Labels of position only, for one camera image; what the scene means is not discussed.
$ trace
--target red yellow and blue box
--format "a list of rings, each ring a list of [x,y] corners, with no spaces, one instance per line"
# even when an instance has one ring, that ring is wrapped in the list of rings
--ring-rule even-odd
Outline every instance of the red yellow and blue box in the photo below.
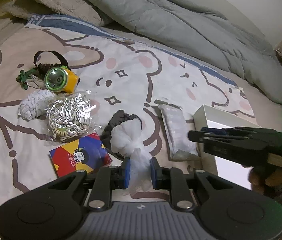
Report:
[[[90,173],[112,162],[96,133],[51,150],[50,156],[59,177],[76,170],[86,170]]]

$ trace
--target open white box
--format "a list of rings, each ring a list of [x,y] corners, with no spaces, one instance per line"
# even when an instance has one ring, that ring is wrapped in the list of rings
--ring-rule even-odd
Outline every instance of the open white box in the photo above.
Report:
[[[195,129],[200,131],[202,127],[225,128],[225,127],[259,127],[252,122],[244,120],[234,114],[230,114],[223,110],[202,105],[193,115]],[[199,144],[201,153],[201,162],[204,170],[218,175],[219,177],[238,184],[242,187],[251,189],[248,182],[248,174],[250,169],[242,167],[240,164],[222,159],[203,152],[203,145]]]

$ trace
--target cartoon print blanket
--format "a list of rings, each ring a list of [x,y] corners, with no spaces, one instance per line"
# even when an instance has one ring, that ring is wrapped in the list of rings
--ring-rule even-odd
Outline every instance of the cartoon print blanket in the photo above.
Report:
[[[68,60],[81,78],[77,91],[94,93],[100,125],[107,124],[119,109],[138,115],[143,121],[143,143],[161,166],[187,172],[200,163],[168,160],[157,100],[181,106],[189,130],[194,128],[192,114],[202,104],[255,122],[242,89],[204,65],[190,64],[139,42],[27,24],[0,47],[0,205],[56,178],[48,156],[55,147],[45,146],[45,122],[17,118],[20,101],[34,89],[22,89],[15,78],[20,70],[33,67],[39,50],[58,51]],[[39,62],[56,63],[57,58],[44,53]],[[120,164],[112,158],[114,165]],[[168,197],[166,191],[139,192],[132,197],[122,197],[120,190],[113,192],[113,200],[162,201]]]

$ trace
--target gray comforter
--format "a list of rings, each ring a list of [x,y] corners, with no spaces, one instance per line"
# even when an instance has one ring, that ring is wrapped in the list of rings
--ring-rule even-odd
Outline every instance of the gray comforter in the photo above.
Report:
[[[271,45],[224,15],[187,0],[88,0],[127,29],[257,85],[282,103],[282,67]]]

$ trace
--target silver rivet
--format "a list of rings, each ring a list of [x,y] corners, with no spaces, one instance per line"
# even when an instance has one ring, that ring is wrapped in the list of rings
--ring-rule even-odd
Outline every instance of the silver rivet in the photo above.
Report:
[[[92,200],[89,202],[89,207],[92,208],[103,208],[105,203],[102,200]]]
[[[182,209],[189,209],[192,207],[192,205],[193,205],[192,202],[187,200],[181,200],[177,203],[177,206]]]

